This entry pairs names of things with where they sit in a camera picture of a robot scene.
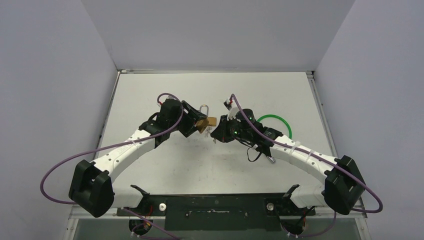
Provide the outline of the brass padlock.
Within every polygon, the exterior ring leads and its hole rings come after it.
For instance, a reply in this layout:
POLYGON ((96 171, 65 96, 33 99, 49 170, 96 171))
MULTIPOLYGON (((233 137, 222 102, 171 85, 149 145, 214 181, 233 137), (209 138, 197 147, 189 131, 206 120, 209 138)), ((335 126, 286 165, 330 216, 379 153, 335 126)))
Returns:
POLYGON ((206 104, 203 104, 199 107, 199 111, 203 113, 203 109, 205 109, 205 115, 206 115, 206 121, 208 127, 216 127, 217 126, 217 118, 209 116, 210 113, 210 107, 206 104))
POLYGON ((196 122, 195 124, 195 128, 196 130, 202 134, 206 128, 209 126, 209 120, 208 118, 204 118, 204 119, 200 119, 199 121, 196 122))

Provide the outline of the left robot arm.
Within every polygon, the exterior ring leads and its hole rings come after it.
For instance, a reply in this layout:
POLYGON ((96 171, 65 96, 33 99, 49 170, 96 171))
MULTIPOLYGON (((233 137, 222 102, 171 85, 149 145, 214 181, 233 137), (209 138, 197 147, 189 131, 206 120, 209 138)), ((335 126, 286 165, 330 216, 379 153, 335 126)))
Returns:
POLYGON ((149 210, 146 191, 136 185, 119 188, 113 183, 117 177, 142 155, 154 150, 178 131, 184 137, 195 132, 203 133, 216 126, 217 119, 203 114, 186 101, 168 98, 122 146, 113 147, 105 155, 91 162, 80 161, 74 170, 69 198, 98 218, 110 208, 130 208, 136 215, 149 210))

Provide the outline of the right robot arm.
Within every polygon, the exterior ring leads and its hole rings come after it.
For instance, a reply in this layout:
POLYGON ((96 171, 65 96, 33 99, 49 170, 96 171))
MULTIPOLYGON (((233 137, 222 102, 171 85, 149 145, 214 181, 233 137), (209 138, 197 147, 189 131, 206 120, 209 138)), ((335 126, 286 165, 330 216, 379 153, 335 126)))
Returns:
POLYGON ((296 185, 288 191, 288 197, 282 201, 286 213, 294 215, 302 208, 328 206, 339 214, 348 215, 354 209, 365 189, 358 183, 363 178, 353 159, 316 152, 256 121, 251 109, 243 111, 246 117, 240 112, 231 119, 222 115, 210 136, 221 143, 238 141, 267 157, 283 160, 320 182, 318 185, 296 185))

